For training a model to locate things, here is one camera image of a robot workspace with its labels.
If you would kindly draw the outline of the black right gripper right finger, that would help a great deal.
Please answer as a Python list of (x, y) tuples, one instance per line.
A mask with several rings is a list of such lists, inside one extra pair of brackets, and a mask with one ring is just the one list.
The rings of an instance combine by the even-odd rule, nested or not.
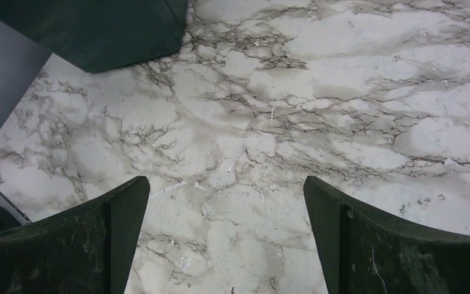
[(427, 227), (308, 176), (304, 199), (329, 293), (470, 293), (470, 236)]

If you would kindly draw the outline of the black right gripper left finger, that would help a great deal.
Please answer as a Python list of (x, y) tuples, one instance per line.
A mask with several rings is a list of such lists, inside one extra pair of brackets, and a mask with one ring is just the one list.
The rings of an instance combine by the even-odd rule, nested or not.
[(0, 293), (124, 293), (149, 192), (137, 176), (0, 233)]

